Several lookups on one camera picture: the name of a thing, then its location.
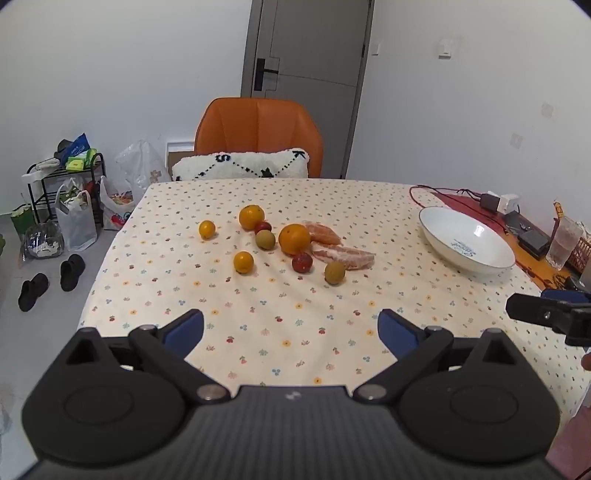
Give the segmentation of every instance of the red fruit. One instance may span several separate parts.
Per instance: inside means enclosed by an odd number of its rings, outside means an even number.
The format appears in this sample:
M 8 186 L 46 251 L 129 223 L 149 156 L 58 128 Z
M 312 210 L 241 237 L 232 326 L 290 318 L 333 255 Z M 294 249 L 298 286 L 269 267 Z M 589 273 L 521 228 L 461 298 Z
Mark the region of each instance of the red fruit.
M 258 222 L 255 225 L 255 235 L 260 232 L 261 230 L 269 230 L 271 231 L 272 227 L 269 222 Z
M 312 268 L 312 257 L 306 252 L 297 254 L 291 261 L 291 266 L 298 273 L 308 273 Z

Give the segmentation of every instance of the white bowl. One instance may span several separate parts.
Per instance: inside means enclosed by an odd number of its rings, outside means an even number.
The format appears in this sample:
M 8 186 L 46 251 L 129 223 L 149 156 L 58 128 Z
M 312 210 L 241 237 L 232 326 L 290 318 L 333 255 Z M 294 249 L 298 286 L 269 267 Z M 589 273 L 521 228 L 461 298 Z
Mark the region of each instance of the white bowl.
M 515 264 L 511 247 L 490 227 L 445 207 L 418 214 L 431 246 L 454 265 L 476 273 L 500 273 Z

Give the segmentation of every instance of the orange leather chair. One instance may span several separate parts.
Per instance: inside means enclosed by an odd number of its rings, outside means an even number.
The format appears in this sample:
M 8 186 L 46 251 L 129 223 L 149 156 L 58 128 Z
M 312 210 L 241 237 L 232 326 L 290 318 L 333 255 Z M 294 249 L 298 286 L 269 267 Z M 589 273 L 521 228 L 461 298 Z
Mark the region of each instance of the orange leather chair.
M 217 98 L 205 110 L 195 135 L 195 155 L 273 153 L 294 147 L 310 156 L 308 176 L 320 177 L 320 132 L 301 105 L 287 100 Z

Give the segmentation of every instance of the blue package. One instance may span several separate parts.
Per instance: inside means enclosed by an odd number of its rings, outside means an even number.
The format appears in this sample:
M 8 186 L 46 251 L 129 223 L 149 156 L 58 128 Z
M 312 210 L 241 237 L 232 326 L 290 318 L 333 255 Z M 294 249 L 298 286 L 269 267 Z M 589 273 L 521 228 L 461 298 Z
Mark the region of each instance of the blue package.
M 82 134 L 78 138 L 76 138 L 65 150 L 61 156 L 60 166 L 66 165 L 68 158 L 75 157 L 80 155 L 82 152 L 85 152 L 90 148 L 88 144 L 88 140 L 86 139 L 86 134 Z

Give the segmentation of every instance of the charger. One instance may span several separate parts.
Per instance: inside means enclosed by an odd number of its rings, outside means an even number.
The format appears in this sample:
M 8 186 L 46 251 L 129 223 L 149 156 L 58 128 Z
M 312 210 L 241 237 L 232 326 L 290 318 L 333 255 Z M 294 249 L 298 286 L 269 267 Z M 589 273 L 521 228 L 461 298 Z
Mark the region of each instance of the charger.
M 505 195 L 497 195 L 495 192 L 488 191 L 483 193 L 480 197 L 480 208 L 484 208 L 489 212 L 499 212 L 502 215 L 514 212 L 519 205 L 520 196 L 515 193 L 507 193 Z

